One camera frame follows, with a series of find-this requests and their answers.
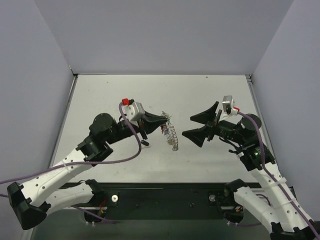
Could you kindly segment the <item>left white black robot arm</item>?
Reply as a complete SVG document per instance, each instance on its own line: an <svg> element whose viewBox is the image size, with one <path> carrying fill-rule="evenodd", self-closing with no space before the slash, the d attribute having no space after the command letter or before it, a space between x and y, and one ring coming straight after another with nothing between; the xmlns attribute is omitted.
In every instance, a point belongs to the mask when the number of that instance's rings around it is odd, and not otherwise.
<svg viewBox="0 0 320 240"><path fill-rule="evenodd" d="M125 114L122 121L108 113L98 114L89 126L89 135L74 148L69 155L56 165L28 177L28 181L12 181L7 187L9 204L23 230L34 228L46 217L58 210L77 204L92 206L101 204L105 193L94 179L86 180L74 187L61 187L82 172L97 165L110 165L128 162L142 151L138 134L147 139L147 135L165 124L164 116L145 112L137 120L137 125L129 122ZM106 161L112 153L111 144L134 136L138 142L135 155L114 161Z"/></svg>

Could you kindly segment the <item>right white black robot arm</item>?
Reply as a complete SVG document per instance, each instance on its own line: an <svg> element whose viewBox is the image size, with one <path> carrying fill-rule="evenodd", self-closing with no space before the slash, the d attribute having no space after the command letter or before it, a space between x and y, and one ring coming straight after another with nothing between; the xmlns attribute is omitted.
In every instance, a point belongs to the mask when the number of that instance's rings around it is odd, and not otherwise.
<svg viewBox="0 0 320 240"><path fill-rule="evenodd" d="M306 213L280 173L276 159L262 140L261 119L240 112L232 103L223 103L223 109L217 109L218 104L191 116L190 120L202 127L183 131L182 135L200 148L214 136L233 146L231 153L257 180L267 201L241 179L225 185L227 198L259 220L272 240L318 240L320 223Z"/></svg>

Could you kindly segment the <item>black key fob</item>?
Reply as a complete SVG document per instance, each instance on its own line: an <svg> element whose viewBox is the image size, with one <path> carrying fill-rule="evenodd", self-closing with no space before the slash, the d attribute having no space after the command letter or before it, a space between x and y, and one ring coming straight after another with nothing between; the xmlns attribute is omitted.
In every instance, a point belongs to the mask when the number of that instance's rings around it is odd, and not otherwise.
<svg viewBox="0 0 320 240"><path fill-rule="evenodd" d="M150 146L150 143L147 142L146 140L141 140L140 143L145 147L149 147Z"/></svg>

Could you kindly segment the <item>aluminium frame rail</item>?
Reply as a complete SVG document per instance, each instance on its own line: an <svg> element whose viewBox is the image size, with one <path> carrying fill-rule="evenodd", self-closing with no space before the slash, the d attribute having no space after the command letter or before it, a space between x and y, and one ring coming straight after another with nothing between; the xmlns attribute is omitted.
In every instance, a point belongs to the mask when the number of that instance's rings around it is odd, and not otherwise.
<svg viewBox="0 0 320 240"><path fill-rule="evenodd" d="M284 209L287 211L289 209L288 205L299 205L292 193L285 196L287 192L281 191L280 188L273 187L265 189L264 191L275 210ZM50 192L48 187L42 186L29 193L24 191L23 194L27 199L31 199L30 204L32 206L40 207L44 203L49 204L49 214L72 205L88 203L95 195L92 188L85 183L71 188L56 190L54 192ZM239 188L233 193L233 196L238 204L244 205L246 208L258 208L262 204L262 201L254 196L254 193L248 187Z"/></svg>

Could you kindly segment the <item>metal ring disc with keyrings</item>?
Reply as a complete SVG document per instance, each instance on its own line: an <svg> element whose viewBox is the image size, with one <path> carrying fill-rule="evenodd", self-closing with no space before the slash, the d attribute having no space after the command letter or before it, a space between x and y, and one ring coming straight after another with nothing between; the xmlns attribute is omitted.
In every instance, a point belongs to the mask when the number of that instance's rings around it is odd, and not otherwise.
<svg viewBox="0 0 320 240"><path fill-rule="evenodd" d="M174 125L171 123L171 116L164 111L161 112L161 116L167 118L167 123L162 125L165 126L165 131L163 135L166 137L166 143L172 147L172 151L176 152L179 150L179 140L176 129Z"/></svg>

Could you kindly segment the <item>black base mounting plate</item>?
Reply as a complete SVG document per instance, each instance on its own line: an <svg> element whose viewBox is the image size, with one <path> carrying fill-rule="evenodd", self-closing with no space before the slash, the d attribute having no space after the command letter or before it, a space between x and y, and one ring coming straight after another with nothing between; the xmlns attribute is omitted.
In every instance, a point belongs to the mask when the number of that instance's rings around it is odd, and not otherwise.
<svg viewBox="0 0 320 240"><path fill-rule="evenodd" d="M109 220L216 220L238 206L224 183L101 183Z"/></svg>

